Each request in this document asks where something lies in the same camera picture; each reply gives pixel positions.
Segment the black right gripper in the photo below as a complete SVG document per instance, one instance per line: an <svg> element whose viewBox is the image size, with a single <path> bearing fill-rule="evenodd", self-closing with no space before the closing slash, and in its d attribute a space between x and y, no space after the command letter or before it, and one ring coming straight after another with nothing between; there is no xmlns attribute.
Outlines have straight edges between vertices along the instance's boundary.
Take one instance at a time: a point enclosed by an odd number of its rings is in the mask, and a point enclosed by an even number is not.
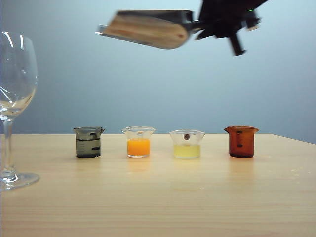
<svg viewBox="0 0 316 237"><path fill-rule="evenodd" d="M228 37L234 56L241 56L242 49L236 32L243 27L249 31L257 29L260 19L255 9L260 6L258 0L204 0L199 14L203 23L196 40L210 36Z"/></svg>

